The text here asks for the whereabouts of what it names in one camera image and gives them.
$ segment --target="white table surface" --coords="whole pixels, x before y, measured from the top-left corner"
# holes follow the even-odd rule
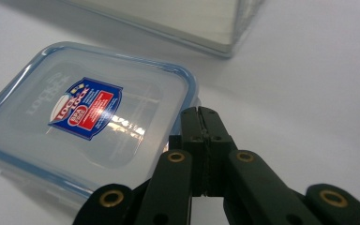
[[[360,1],[267,0],[225,60],[55,0],[0,0],[0,90],[64,40],[188,68],[202,105],[290,188],[328,183],[360,200]],[[58,205],[0,176],[0,224],[71,224]],[[226,224],[221,201],[194,200],[192,224]]]

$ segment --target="transparent lid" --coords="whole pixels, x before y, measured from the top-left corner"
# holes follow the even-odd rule
[[[0,94],[0,159],[83,196],[135,188],[197,92],[182,67],[54,44]]]

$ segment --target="red label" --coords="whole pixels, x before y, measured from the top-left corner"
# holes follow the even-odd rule
[[[90,105],[86,116],[82,119],[78,126],[80,128],[91,130],[95,126],[99,117],[104,113],[112,98],[113,93],[101,91]]]
[[[84,105],[78,106],[75,111],[72,113],[71,117],[68,119],[68,124],[70,126],[77,126],[84,115],[87,112],[87,107]]]

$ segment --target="brand logo sticker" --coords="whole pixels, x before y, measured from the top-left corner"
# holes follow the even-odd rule
[[[49,125],[91,140],[113,118],[121,102],[122,89],[83,78],[57,101]]]

